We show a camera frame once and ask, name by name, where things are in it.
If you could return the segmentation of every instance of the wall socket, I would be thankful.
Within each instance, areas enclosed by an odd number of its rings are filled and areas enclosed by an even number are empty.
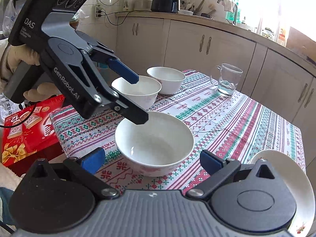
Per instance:
[[[102,12],[102,7],[100,4],[96,4],[95,5],[95,17],[96,18],[100,18],[102,15],[101,15],[101,12]]]

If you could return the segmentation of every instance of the gold bow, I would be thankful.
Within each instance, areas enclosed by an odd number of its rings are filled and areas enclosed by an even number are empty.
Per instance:
[[[2,153],[2,164],[5,164],[9,160],[9,158],[14,158],[14,163],[16,163],[17,161],[20,161],[37,152],[36,150],[32,153],[27,153],[24,148],[24,143],[22,143],[19,148],[18,145],[9,147],[9,143],[7,143],[4,146],[4,152]]]

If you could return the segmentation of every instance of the kitchen faucet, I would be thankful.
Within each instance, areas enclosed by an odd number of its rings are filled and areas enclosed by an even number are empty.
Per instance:
[[[230,23],[230,24],[236,26],[236,24],[237,24],[237,13],[238,13],[238,6],[237,6],[237,4],[235,4],[234,11],[235,11],[234,21],[233,21],[233,23]]]

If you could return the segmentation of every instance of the red gift box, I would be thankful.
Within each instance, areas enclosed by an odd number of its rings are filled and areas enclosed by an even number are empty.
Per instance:
[[[63,95],[36,104],[33,114],[14,128],[5,128],[2,142],[2,164],[17,175],[25,173],[37,158],[51,160],[63,153],[49,113],[60,109]],[[25,108],[5,119],[5,126],[13,126],[25,120],[33,110]]]

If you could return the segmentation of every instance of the patterned tablecloth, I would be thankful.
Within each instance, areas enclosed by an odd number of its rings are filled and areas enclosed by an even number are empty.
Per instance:
[[[278,150],[305,171],[302,136],[297,127],[239,92],[229,98],[220,96],[210,78],[202,73],[184,73],[187,77],[181,89],[175,95],[159,95],[150,109],[176,116],[195,136],[193,152],[175,171],[156,178],[133,171],[114,141],[122,117],[111,110],[90,120],[84,120],[71,106],[54,112],[51,119],[66,155],[82,157],[102,146],[106,159],[96,176],[120,191],[181,189],[185,193],[209,177],[200,166],[203,149],[242,163],[249,163],[261,150]]]

